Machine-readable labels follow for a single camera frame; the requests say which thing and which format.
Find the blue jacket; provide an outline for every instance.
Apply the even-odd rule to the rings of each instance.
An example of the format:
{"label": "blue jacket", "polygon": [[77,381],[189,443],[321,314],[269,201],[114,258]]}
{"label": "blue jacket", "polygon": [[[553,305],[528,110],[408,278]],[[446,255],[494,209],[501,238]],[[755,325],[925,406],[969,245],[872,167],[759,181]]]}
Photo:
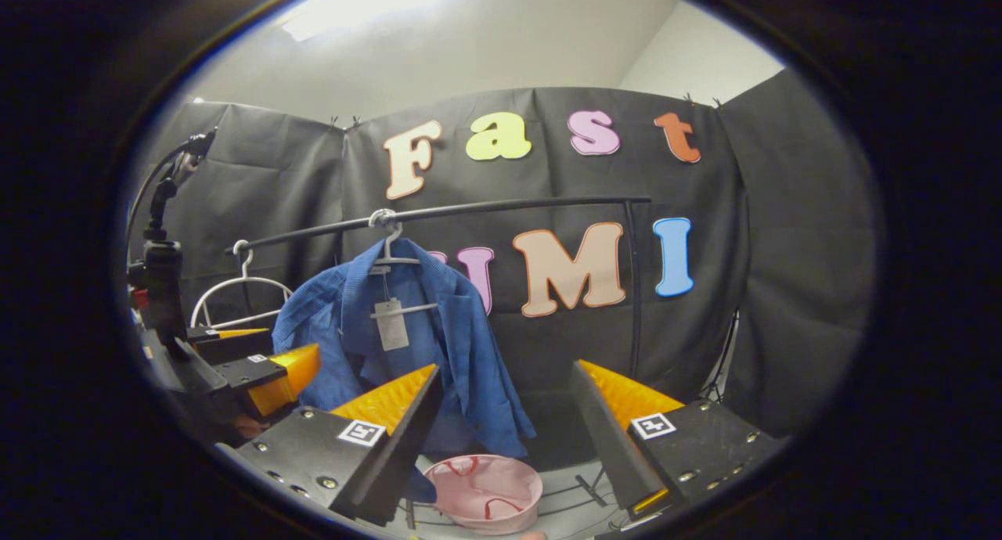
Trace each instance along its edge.
{"label": "blue jacket", "polygon": [[435,310],[404,313],[410,345],[384,352],[375,305],[387,302],[382,276],[369,276],[383,241],[351,262],[326,269],[303,285],[279,313],[275,352],[320,344],[320,373],[300,401],[329,411],[366,391],[429,364],[440,368],[445,396],[425,443],[426,454],[459,454],[476,439],[494,454],[521,458],[519,436],[536,435],[498,353],[480,295],[471,281],[411,240],[394,241],[389,297],[403,308],[438,303]]}

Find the ceiling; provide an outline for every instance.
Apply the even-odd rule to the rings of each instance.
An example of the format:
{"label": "ceiling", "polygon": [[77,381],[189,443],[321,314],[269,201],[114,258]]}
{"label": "ceiling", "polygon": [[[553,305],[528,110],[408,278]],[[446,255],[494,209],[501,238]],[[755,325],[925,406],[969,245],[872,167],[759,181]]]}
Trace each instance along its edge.
{"label": "ceiling", "polygon": [[189,98],[328,122],[509,87],[618,87],[676,0],[436,0],[295,41],[272,20],[205,63]]}

